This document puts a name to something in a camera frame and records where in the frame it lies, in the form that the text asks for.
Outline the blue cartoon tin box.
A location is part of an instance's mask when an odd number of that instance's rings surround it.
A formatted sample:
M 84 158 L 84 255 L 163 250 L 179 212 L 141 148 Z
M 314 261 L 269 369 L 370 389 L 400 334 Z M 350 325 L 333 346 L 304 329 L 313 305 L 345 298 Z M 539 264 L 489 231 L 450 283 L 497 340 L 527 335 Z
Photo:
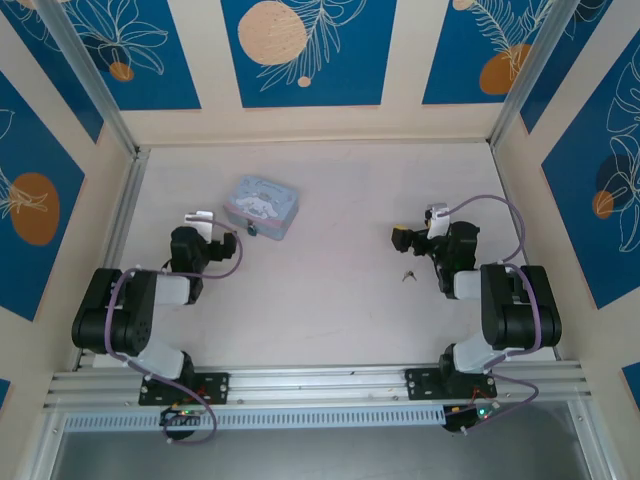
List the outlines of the blue cartoon tin box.
M 257 236 L 280 241 L 299 211 L 299 195 L 284 185 L 246 175 L 223 208 L 233 225 L 247 231 L 247 224 L 251 222 L 257 229 Z

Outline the black controller board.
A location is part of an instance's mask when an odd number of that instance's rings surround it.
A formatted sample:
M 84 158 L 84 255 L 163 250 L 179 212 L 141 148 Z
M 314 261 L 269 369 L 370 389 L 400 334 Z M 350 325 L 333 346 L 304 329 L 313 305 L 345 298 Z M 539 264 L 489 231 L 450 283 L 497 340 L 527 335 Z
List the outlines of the black controller board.
M 200 424 L 202 411 L 192 409 L 181 409 L 170 406 L 160 413 L 159 425 L 162 428 L 177 428 L 183 426 L 197 426 Z
M 467 435 L 474 426 L 487 420 L 493 413 L 493 405 L 445 406 L 443 428 L 453 434 Z

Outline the grey metal sheet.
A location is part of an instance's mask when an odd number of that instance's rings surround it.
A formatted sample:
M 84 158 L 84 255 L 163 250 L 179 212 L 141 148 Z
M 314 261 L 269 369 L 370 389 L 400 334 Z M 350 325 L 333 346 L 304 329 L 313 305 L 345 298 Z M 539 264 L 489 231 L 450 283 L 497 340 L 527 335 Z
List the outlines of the grey metal sheet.
M 52 480 L 592 480 L 568 408 L 529 405 L 468 435 L 436 426 L 66 433 Z

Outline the aluminium side rail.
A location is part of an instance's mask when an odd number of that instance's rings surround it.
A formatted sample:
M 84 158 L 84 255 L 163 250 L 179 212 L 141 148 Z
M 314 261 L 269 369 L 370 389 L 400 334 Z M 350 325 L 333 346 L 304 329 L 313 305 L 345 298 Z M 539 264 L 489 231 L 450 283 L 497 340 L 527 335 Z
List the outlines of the aluminium side rail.
M 110 227 L 103 265 L 94 271 L 71 327 L 75 347 L 105 354 L 105 322 L 114 285 L 122 276 L 120 261 L 128 237 L 135 206 L 150 157 L 140 150 L 129 167 L 113 224 Z
M 530 212 L 530 208 L 525 202 L 527 191 L 522 189 L 524 183 L 517 178 L 514 170 L 508 165 L 508 158 L 502 158 L 498 148 L 495 146 L 491 146 L 490 150 L 505 198 L 508 203 L 512 205 L 511 216 L 516 234 L 519 238 L 519 253 L 516 257 L 525 267 L 533 269 L 535 266 L 535 257 L 532 255 L 531 241 L 534 239 L 534 226 L 526 222 L 527 214 Z M 543 342 L 541 342 L 541 345 L 536 349 L 531 351 L 526 350 L 524 352 L 525 355 L 533 355 L 535 358 L 541 356 L 541 354 L 538 354 L 538 351 L 548 350 L 550 348 L 555 349 L 562 335 L 562 321 L 557 301 L 551 288 L 550 278 L 547 273 L 540 274 L 539 277 L 541 280 L 533 282 L 532 285 L 538 302 L 542 307 L 540 318 L 541 321 L 545 321 L 547 318 L 554 316 L 554 329 L 557 330 L 557 335 L 554 344 L 550 343 L 548 346 L 543 346 Z

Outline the blue floral wall panel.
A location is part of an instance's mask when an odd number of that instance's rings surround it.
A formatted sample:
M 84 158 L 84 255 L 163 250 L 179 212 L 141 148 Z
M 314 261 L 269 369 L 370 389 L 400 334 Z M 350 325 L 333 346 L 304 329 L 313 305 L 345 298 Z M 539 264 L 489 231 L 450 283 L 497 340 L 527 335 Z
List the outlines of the blue floral wall panel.
M 422 103 L 504 101 L 556 0 L 449 0 Z
M 542 163 L 595 305 L 640 287 L 640 40 Z
M 0 72 L 0 307 L 35 319 L 84 178 Z
M 199 110 L 168 0 L 62 0 L 122 111 Z
M 245 109 L 378 106 L 397 0 L 221 0 Z

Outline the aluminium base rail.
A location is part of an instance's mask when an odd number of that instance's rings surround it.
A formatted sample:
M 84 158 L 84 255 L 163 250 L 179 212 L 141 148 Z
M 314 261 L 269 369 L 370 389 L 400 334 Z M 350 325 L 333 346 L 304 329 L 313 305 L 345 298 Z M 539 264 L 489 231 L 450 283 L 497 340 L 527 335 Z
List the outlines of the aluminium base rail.
M 228 408 L 405 405 L 405 365 L 222 370 L 230 375 Z M 518 402 L 539 389 L 539 401 L 591 397 L 577 361 L 504 362 L 493 369 L 498 398 Z M 81 368 L 53 375 L 44 409 L 63 412 L 132 409 L 142 376 L 124 368 Z

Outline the aluminium frame post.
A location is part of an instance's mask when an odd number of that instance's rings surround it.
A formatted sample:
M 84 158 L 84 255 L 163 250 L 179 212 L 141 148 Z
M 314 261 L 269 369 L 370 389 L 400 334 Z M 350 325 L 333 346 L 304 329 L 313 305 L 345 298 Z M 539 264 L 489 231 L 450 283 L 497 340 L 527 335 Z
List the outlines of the aluminium frame post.
M 76 78 L 109 127 L 114 138 L 130 158 L 136 159 L 139 146 L 127 127 L 103 77 L 57 0 L 33 0 L 49 33 L 72 68 Z
M 492 150 L 516 120 L 532 133 L 612 1 L 541 0 L 525 14 L 537 36 L 488 138 Z

